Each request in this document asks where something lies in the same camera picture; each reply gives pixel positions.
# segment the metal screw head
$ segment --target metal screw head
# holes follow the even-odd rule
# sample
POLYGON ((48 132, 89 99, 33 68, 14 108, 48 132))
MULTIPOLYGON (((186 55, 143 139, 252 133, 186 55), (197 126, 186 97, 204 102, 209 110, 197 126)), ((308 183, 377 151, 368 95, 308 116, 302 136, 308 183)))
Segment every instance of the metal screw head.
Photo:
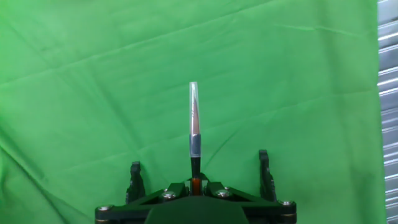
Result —
POLYGON ((172 191, 166 191, 162 193, 162 197, 166 200, 172 200, 175 199, 175 193, 172 191))
POLYGON ((222 189, 222 190, 217 190, 216 191, 217 196, 219 196, 220 198, 226 198, 229 197, 231 194, 229 191, 222 189))
POLYGON ((99 206, 97 209, 98 209, 99 211, 108 211, 108 210, 110 210, 111 208, 113 208, 113 205, 102 205, 102 206, 99 206))
POLYGON ((291 201, 281 201, 281 200, 278 200, 278 202, 279 202, 281 205, 285 205, 285 206, 289 206, 289 205, 292 204, 291 201))

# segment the green backdrop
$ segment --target green backdrop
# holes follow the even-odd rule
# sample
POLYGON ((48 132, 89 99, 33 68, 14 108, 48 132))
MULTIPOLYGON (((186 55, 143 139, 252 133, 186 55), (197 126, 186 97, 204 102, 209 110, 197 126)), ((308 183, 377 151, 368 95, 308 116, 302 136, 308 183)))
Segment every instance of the green backdrop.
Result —
POLYGON ((0 223, 93 223, 140 160, 259 195, 267 149, 299 224, 386 222, 376 0, 0 0, 0 223))

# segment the orange component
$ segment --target orange component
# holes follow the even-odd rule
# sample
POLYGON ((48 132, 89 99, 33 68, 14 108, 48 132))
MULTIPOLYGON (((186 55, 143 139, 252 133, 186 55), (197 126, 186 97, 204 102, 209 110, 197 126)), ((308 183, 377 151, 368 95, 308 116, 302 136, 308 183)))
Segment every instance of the orange component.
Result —
POLYGON ((200 189, 200 184, 201 180, 199 178, 192 178, 192 194, 193 195, 200 195, 201 189, 200 189))

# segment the transparent pen cap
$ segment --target transparent pen cap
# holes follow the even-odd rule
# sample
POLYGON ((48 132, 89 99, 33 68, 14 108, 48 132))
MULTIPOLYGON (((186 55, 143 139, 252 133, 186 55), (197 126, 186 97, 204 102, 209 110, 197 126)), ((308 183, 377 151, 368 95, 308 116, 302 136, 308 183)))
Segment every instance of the transparent pen cap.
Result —
POLYGON ((198 83, 189 83, 190 92, 190 134, 200 134, 199 128, 199 103, 198 103, 198 83))

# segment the metal shutter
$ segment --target metal shutter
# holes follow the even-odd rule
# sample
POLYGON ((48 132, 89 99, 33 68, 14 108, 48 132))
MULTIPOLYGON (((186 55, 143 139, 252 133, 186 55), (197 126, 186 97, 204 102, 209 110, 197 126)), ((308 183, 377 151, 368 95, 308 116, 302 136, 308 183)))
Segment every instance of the metal shutter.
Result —
POLYGON ((381 98, 388 224, 398 224, 398 0, 378 2, 381 98))

